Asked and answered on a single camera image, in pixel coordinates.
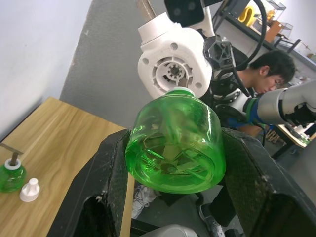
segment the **man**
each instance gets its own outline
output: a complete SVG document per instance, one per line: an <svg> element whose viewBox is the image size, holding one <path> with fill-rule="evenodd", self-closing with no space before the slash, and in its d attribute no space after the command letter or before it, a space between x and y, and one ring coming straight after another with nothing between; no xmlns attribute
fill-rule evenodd
<svg viewBox="0 0 316 237"><path fill-rule="evenodd" d="M287 53L271 51L263 54L248 68L237 73L246 88L253 88L260 95L278 89L289 82L294 76L295 65ZM253 137L262 131L261 128L252 125L245 125L237 129ZM200 217L208 230L213 232L216 237L224 236L220 225L228 226L236 215L225 184L221 185L224 186L214 201L198 208Z"/></svg>

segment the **gray wall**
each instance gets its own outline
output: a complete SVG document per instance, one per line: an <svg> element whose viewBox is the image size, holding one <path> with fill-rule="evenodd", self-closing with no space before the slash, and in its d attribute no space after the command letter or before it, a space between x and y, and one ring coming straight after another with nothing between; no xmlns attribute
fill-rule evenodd
<svg viewBox="0 0 316 237"><path fill-rule="evenodd" d="M91 0L0 0L0 141L59 98Z"/></svg>
<svg viewBox="0 0 316 237"><path fill-rule="evenodd" d="M163 0L152 1L157 14ZM61 100L124 127L131 127L151 97L137 63L144 24L136 0L94 0L70 67Z"/></svg>

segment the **floor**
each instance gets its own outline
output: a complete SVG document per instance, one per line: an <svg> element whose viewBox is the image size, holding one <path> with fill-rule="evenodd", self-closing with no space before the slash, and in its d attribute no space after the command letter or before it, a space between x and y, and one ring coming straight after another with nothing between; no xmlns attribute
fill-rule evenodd
<svg viewBox="0 0 316 237"><path fill-rule="evenodd" d="M265 144L265 148L270 155L275 153L281 147L282 143L273 144L266 142ZM294 152L294 154L285 154L279 159L278 163L285 169L289 169L294 164L297 155L297 151ZM202 192L205 199L204 202L212 202L219 193L220 189L221 186L216 186L210 190ZM197 196L194 194L186 195L168 207L164 201L156 198L152 203L150 203L149 207L143 209L137 220L144 221L158 227L170 224L179 224L193 229L199 237L210 237L204 223L198 215L195 205L195 201L197 199ZM224 230L226 229L237 229L240 234L243 233L237 217L233 219L227 228L224 228Z"/></svg>

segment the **desk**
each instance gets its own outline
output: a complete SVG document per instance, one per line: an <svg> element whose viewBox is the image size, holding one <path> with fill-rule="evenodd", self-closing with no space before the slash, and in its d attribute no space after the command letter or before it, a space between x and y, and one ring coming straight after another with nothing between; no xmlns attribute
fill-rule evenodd
<svg viewBox="0 0 316 237"><path fill-rule="evenodd" d="M30 203L19 192L0 194L1 237L44 237L77 173L98 150L100 143L123 127L91 115L54 98L48 98L7 138L9 146L23 153L27 180L37 178L39 197ZM0 163L12 156L0 147ZM121 237L128 237L134 179L129 175Z"/></svg>
<svg viewBox="0 0 316 237"><path fill-rule="evenodd" d="M289 132L289 130L286 129L284 125L276 125L274 127L274 130L280 136L280 138L282 138L283 141L286 142L286 144L280 150L278 150L276 153L272 155L273 159L276 159L279 156L281 156L283 153L289 150L293 145L297 145L302 148L306 147L306 144L302 142L301 140L297 139L296 137L294 137Z"/></svg>

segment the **small green bottle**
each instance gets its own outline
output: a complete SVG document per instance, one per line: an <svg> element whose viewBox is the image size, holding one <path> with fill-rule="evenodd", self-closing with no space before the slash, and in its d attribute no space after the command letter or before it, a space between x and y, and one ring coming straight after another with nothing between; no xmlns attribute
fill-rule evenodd
<svg viewBox="0 0 316 237"><path fill-rule="evenodd" d="M217 115L184 87L143 107L125 156L127 169L137 181L174 194L209 189L226 170Z"/></svg>
<svg viewBox="0 0 316 237"><path fill-rule="evenodd" d="M11 165L11 159L8 159L3 166L0 167L0 192L9 193L16 191L25 183L26 170L21 165L19 159L15 165Z"/></svg>

